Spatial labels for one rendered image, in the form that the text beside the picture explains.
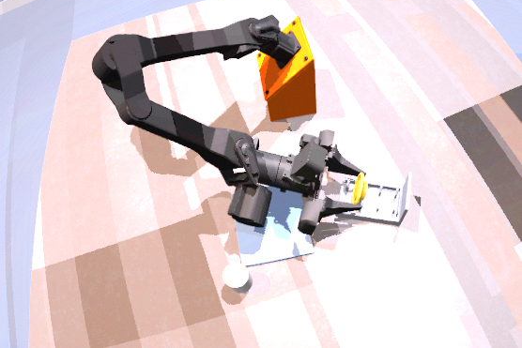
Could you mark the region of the white dish rack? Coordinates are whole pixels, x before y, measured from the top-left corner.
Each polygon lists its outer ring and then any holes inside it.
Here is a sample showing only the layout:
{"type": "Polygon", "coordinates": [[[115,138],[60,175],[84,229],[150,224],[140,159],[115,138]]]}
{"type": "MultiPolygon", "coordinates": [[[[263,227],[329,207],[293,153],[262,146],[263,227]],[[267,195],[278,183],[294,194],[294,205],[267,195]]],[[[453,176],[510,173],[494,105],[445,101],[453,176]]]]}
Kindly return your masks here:
{"type": "MultiPolygon", "coordinates": [[[[400,226],[410,202],[411,176],[412,173],[408,172],[403,187],[364,181],[368,183],[368,188],[364,201],[358,203],[361,210],[344,212],[336,217],[400,226]]],[[[344,177],[338,201],[352,204],[355,182],[356,179],[344,177]]]]}

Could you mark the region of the white cylinder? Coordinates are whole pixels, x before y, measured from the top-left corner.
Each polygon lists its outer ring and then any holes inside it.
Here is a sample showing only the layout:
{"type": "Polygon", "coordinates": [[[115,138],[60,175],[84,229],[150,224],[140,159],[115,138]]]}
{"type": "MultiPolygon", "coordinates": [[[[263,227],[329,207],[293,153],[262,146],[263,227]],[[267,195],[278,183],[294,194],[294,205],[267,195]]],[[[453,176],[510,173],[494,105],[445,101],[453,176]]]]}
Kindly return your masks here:
{"type": "Polygon", "coordinates": [[[253,276],[242,264],[232,263],[223,271],[223,280],[234,292],[242,294],[253,286],[253,276]]]}

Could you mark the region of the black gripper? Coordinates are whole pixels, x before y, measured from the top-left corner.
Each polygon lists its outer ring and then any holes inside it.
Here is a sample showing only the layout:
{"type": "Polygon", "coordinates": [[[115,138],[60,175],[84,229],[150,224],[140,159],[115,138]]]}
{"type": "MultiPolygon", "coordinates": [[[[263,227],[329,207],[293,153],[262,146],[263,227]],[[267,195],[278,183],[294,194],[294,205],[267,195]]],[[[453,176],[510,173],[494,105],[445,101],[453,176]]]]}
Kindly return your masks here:
{"type": "MultiPolygon", "coordinates": [[[[318,134],[318,138],[321,140],[320,146],[328,150],[328,155],[326,155],[325,158],[325,167],[329,167],[328,172],[354,176],[364,173],[365,177],[366,172],[364,170],[347,161],[346,158],[341,155],[337,149],[337,144],[332,146],[334,133],[335,130],[322,129],[318,134]]],[[[308,189],[301,189],[283,177],[284,170],[290,171],[291,165],[292,163],[287,161],[287,157],[282,156],[276,177],[275,188],[281,189],[280,192],[283,193],[287,190],[296,193],[300,192],[302,193],[302,197],[308,198],[308,201],[304,202],[301,209],[298,225],[298,230],[303,234],[312,235],[317,223],[320,223],[323,218],[342,214],[344,212],[361,210],[361,205],[359,204],[351,204],[338,200],[333,201],[328,196],[325,196],[324,200],[319,199],[325,168],[320,175],[317,175],[309,181],[311,184],[308,189]],[[314,188],[312,186],[313,184],[315,184],[314,188]]]]}

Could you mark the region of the white square mat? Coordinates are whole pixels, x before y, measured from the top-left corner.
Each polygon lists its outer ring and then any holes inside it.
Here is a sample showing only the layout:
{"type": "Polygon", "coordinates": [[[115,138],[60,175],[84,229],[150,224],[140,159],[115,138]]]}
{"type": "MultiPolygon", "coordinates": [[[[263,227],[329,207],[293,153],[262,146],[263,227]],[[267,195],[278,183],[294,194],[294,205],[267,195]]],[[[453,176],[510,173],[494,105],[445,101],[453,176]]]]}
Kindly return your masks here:
{"type": "Polygon", "coordinates": [[[264,227],[236,221],[241,264],[268,264],[313,254],[309,235],[298,230],[303,203],[300,192],[266,187],[272,192],[264,227]]]}

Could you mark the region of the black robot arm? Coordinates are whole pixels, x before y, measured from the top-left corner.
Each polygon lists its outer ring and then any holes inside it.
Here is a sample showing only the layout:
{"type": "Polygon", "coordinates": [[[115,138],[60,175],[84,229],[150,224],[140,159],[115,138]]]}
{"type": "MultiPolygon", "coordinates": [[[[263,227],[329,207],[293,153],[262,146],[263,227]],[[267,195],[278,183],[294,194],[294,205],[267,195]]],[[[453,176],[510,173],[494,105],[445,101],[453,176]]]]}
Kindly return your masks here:
{"type": "MultiPolygon", "coordinates": [[[[301,45],[293,31],[286,34],[279,24],[270,14],[158,38],[115,34],[105,40],[91,64],[121,121],[186,146],[217,168],[226,186],[235,187],[227,214],[254,227],[265,225],[272,192],[262,185],[275,187],[282,155],[258,150],[259,138],[245,132],[214,128],[152,101],[146,94],[143,68],[202,54],[221,53],[225,61],[259,51],[273,57],[282,69],[301,45]],[[238,168],[245,172],[234,173],[238,168]]],[[[288,155],[292,165],[283,177],[296,187],[308,189],[309,181],[323,172],[328,150],[320,142],[304,133],[299,153],[288,155]]]]}

